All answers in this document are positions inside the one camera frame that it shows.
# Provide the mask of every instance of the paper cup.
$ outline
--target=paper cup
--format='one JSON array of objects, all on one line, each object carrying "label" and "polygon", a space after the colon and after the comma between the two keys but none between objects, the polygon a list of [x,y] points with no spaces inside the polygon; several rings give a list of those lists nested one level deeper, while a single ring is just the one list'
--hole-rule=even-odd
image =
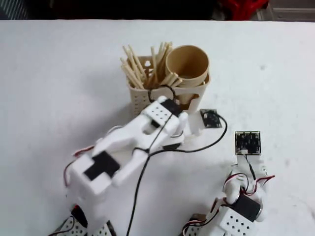
[{"label": "paper cup", "polygon": [[[173,49],[166,57],[165,72],[178,74],[183,82],[179,85],[182,88],[193,88],[201,85],[208,75],[209,59],[207,54],[200,48],[192,45],[185,45]],[[188,104],[192,94],[179,96],[182,104]]]}]

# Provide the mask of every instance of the white table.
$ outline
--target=white table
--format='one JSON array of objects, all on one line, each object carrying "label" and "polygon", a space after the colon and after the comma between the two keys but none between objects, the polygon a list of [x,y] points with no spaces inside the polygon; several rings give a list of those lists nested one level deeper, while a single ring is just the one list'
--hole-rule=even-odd
[{"label": "white table", "polygon": [[[192,213],[205,213],[242,130],[261,131],[276,174],[258,236],[314,235],[315,24],[105,20],[0,21],[0,235],[44,236],[68,216],[62,172],[70,154],[130,120],[122,45],[148,55],[161,41],[206,51],[212,82],[200,107],[218,109],[229,127],[206,151],[152,158],[132,235],[174,236]],[[195,147],[221,132],[206,130]],[[108,206],[118,236],[136,180]]]}]

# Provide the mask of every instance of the black circuit board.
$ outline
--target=black circuit board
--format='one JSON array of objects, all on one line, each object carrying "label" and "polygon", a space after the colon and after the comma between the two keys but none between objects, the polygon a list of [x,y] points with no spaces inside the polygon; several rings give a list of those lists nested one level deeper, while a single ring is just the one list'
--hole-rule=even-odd
[{"label": "black circuit board", "polygon": [[200,109],[200,114],[205,128],[222,128],[220,119],[216,116],[216,110]]},{"label": "black circuit board", "polygon": [[236,131],[235,154],[261,155],[260,131]]}]

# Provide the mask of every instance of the white robot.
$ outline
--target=white robot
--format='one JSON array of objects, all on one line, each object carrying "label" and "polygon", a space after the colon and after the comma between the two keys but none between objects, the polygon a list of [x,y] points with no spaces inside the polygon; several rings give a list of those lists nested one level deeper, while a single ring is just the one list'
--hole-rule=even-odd
[{"label": "white robot", "polygon": [[[108,220],[103,208],[108,191],[119,187],[142,166],[148,152],[182,142],[187,119],[188,114],[176,103],[161,96],[126,126],[98,140],[92,158],[83,154],[69,166],[67,198],[84,212],[89,233]],[[121,168],[110,153],[130,145],[138,149],[134,149],[131,160]]]},{"label": "white robot", "polygon": [[[69,203],[79,205],[83,211],[88,233],[93,233],[107,222],[104,202],[111,188],[121,186],[135,170],[143,166],[149,153],[160,147],[180,144],[188,135],[199,135],[202,128],[199,124],[202,122],[204,120],[199,113],[188,117],[174,101],[161,96],[126,126],[98,140],[93,147],[92,156],[85,153],[75,160],[67,169],[67,199]],[[121,167],[111,153],[126,146],[132,146],[134,150],[130,161]],[[207,223],[207,220],[209,222],[198,231],[199,236],[253,234],[253,217],[257,221],[265,217],[263,200],[266,186],[260,180],[249,177],[252,173],[249,163],[258,178],[266,177],[266,168],[259,158],[248,160],[247,156],[238,155],[237,160],[238,165],[234,166],[224,183],[226,198],[216,201],[206,221],[184,227],[183,235],[189,235],[189,231],[198,227],[198,224]],[[238,213],[239,208],[248,207],[253,209],[253,212],[250,211],[251,220]],[[229,228],[226,218],[230,216],[237,216],[242,220],[240,224],[244,224],[241,226],[245,228]]]},{"label": "white robot", "polygon": [[183,236],[256,234],[254,221],[263,221],[268,213],[265,203],[266,182],[275,176],[268,176],[267,168],[260,156],[260,149],[254,155],[248,155],[247,150],[237,150],[237,154],[237,165],[233,166],[223,185],[226,197],[215,200],[205,219],[193,220],[185,224]]}]

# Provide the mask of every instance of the utensil holder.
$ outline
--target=utensil holder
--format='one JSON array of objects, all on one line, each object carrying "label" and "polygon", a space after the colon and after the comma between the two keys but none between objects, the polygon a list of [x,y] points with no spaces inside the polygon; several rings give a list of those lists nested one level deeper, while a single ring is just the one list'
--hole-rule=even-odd
[{"label": "utensil holder", "polygon": [[[151,56],[143,56],[138,57],[139,61],[145,70],[146,75],[149,77],[153,72],[153,62]],[[180,87],[172,87],[176,94],[176,102],[181,106],[182,110],[187,111],[188,113],[193,113],[197,110],[199,103],[201,101],[201,98],[206,90],[206,87],[210,83],[211,77],[208,73],[207,78],[205,81],[193,88],[180,88]],[[140,112],[146,108],[150,104],[150,99],[148,95],[147,89],[137,89],[131,87],[130,83],[127,83],[129,92],[130,92],[130,98],[131,98],[131,107],[132,107],[132,113],[134,116],[137,116],[140,114]],[[183,94],[193,94],[191,100],[187,104],[180,104],[178,96]],[[156,100],[160,96],[166,96],[170,99],[173,99],[173,93],[169,88],[160,87],[157,89],[153,89],[151,91],[151,99]]]}]

